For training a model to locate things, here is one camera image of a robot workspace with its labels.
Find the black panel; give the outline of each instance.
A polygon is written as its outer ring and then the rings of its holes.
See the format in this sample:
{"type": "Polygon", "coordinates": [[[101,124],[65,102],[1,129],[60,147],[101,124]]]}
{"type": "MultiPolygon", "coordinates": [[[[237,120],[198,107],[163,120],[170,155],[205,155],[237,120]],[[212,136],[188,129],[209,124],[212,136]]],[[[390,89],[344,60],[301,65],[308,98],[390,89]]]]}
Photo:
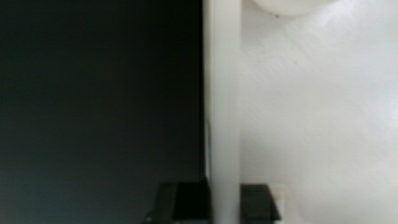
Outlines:
{"type": "Polygon", "coordinates": [[[200,2],[0,1],[0,221],[138,223],[200,171],[200,2]]]}

